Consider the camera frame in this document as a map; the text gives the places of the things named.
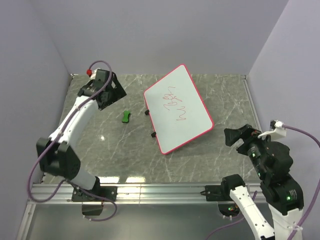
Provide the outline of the green whiteboard eraser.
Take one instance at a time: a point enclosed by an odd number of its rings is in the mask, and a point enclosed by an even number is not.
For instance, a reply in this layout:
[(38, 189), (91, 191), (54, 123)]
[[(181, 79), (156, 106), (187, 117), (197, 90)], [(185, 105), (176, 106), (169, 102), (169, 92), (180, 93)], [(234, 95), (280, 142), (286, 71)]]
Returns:
[(122, 116), (121, 122), (122, 123), (126, 123), (126, 124), (129, 123), (130, 116), (131, 116), (131, 112), (129, 110), (125, 110), (123, 112), (123, 116)]

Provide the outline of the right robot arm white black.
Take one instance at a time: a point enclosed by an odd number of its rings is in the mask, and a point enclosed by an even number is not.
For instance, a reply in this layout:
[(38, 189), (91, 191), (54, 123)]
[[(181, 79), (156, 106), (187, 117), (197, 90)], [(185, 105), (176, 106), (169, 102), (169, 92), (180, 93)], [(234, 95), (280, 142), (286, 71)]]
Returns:
[(225, 145), (231, 147), (238, 140), (243, 143), (236, 151), (249, 157), (259, 179), (260, 189), (271, 211), (270, 226), (250, 197), (244, 180), (238, 175), (226, 176), (221, 181), (220, 193), (240, 208), (257, 240), (301, 240), (299, 222), (304, 211), (301, 186), (290, 175), (293, 159), (290, 148), (278, 140), (287, 135), (279, 120), (270, 123), (270, 130), (261, 132), (246, 124), (238, 129), (225, 128)]

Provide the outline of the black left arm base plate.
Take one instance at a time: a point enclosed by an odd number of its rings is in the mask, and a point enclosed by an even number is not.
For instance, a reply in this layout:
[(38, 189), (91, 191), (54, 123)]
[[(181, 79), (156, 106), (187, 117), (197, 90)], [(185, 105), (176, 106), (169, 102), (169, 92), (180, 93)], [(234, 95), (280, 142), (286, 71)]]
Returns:
[(117, 197), (116, 186), (100, 186), (98, 190), (83, 190), (79, 187), (74, 187), (71, 201), (72, 202), (98, 202), (106, 201), (106, 199), (113, 202)]

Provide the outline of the pink framed whiteboard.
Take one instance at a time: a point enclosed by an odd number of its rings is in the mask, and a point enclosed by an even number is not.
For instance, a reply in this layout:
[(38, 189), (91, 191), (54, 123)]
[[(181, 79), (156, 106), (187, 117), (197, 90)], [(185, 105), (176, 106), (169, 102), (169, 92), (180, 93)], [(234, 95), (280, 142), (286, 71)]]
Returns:
[(147, 88), (143, 97), (163, 155), (214, 128), (214, 121), (185, 64)]

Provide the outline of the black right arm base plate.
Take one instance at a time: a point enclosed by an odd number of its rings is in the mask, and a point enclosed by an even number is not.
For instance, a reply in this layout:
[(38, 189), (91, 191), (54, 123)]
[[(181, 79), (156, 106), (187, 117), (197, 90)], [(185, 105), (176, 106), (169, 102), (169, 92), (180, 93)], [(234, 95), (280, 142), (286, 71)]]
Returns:
[(235, 190), (235, 187), (240, 187), (240, 185), (222, 183), (221, 185), (206, 185), (200, 194), (205, 196), (207, 202), (233, 201), (230, 197), (230, 191)]

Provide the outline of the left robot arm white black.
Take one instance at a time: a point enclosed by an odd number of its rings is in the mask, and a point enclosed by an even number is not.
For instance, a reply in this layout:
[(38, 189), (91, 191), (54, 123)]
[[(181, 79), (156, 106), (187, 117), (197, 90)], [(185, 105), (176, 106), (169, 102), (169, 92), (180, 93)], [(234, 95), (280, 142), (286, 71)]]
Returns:
[(74, 151), (78, 138), (91, 117), (126, 96), (114, 72), (88, 71), (89, 82), (80, 88), (75, 103), (60, 126), (36, 143), (40, 169), (64, 178), (83, 191), (89, 201), (105, 196), (100, 179), (86, 171)]

